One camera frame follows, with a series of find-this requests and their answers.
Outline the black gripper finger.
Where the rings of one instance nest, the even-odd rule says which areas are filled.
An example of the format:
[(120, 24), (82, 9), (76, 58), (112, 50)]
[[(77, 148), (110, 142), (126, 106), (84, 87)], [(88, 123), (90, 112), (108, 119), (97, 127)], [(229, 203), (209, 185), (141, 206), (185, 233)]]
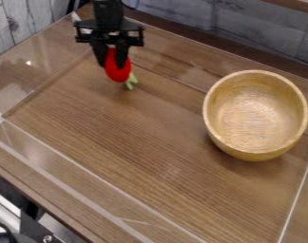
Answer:
[(96, 40), (90, 42), (90, 45), (92, 45), (93, 53), (97, 58), (98, 64), (101, 66), (105, 66), (108, 50), (109, 50), (108, 45)]
[(125, 63), (129, 58), (129, 47), (128, 42), (124, 40), (116, 44), (116, 64), (118, 69), (125, 67)]

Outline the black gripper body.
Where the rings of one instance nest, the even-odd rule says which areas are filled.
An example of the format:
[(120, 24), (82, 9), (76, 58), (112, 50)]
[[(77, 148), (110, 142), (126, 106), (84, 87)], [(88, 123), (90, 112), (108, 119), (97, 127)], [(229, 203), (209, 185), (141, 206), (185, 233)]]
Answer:
[(92, 39), (102, 41), (108, 45), (116, 45), (118, 42), (125, 42), (129, 47), (144, 46), (144, 31), (141, 24), (124, 19), (118, 28), (105, 29), (98, 28), (93, 19), (74, 21), (76, 41), (78, 43), (89, 43)]

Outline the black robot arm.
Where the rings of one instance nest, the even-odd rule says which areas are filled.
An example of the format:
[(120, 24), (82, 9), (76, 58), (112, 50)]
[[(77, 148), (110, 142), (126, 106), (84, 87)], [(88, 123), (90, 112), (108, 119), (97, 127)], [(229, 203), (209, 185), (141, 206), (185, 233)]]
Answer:
[(128, 63), (130, 47), (144, 46), (145, 28), (126, 19), (126, 7), (122, 0), (93, 0), (93, 18), (73, 22), (76, 42), (90, 44), (101, 66), (105, 65), (109, 50), (113, 48), (118, 69)]

